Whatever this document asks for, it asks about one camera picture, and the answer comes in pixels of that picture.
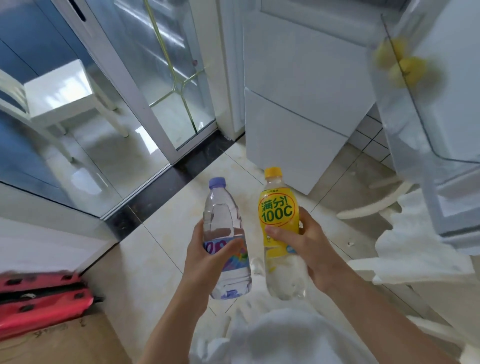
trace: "sliding glass door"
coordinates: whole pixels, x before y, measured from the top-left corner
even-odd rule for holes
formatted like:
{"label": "sliding glass door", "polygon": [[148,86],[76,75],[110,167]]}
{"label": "sliding glass door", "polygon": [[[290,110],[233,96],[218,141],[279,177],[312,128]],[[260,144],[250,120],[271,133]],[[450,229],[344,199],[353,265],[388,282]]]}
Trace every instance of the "sliding glass door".
{"label": "sliding glass door", "polygon": [[187,0],[52,2],[171,164],[216,128]]}

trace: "clear water bottle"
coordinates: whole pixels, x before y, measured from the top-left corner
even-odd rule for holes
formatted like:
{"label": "clear water bottle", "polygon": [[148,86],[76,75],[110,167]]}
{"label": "clear water bottle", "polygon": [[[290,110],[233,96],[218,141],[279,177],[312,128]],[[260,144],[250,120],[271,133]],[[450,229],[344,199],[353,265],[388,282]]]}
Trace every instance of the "clear water bottle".
{"label": "clear water bottle", "polygon": [[[235,238],[245,241],[239,208],[226,186],[223,177],[212,178],[208,183],[210,193],[204,210],[204,248],[209,254],[215,254]],[[240,252],[225,263],[211,296],[217,300],[237,298],[248,293],[251,287],[250,263],[244,243]]]}

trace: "hand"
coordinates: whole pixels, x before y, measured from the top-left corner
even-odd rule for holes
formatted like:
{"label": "hand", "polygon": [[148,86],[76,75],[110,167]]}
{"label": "hand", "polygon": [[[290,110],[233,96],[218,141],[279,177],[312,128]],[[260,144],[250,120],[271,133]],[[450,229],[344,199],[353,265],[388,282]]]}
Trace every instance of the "hand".
{"label": "hand", "polygon": [[243,246],[243,239],[236,238],[214,255],[210,255],[204,249],[203,242],[203,220],[200,220],[193,229],[192,240],[187,248],[183,277],[179,285],[179,290],[182,290],[183,294],[198,300],[200,315],[207,309],[208,296],[215,288],[223,266]]}
{"label": "hand", "polygon": [[302,207],[300,221],[303,224],[300,234],[268,225],[265,232],[295,249],[307,264],[315,286],[327,293],[336,279],[354,272],[330,245],[322,227]]}

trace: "cabinet drawer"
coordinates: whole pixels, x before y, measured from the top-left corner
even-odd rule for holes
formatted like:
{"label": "cabinet drawer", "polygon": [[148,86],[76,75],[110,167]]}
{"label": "cabinet drawer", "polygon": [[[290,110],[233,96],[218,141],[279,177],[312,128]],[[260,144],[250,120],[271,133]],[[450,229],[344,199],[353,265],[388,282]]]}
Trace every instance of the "cabinet drawer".
{"label": "cabinet drawer", "polygon": [[375,101],[365,48],[254,12],[244,24],[245,86],[350,136]]}
{"label": "cabinet drawer", "polygon": [[245,89],[247,158],[282,169],[285,183],[308,194],[347,138]]}

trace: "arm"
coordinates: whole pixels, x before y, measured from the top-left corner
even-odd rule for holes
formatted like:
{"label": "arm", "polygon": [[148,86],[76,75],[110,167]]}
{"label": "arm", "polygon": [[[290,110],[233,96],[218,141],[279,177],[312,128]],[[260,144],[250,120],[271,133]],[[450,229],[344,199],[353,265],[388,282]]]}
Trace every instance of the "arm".
{"label": "arm", "polygon": [[380,364],[456,363],[343,261],[303,208],[300,220],[300,235],[271,226],[265,231],[305,260],[315,286],[335,302]]}
{"label": "arm", "polygon": [[193,331],[205,312],[226,261],[243,245],[234,239],[219,252],[209,255],[203,248],[203,225],[193,230],[187,249],[185,269],[180,284],[167,309],[155,326],[138,364],[187,364]]}

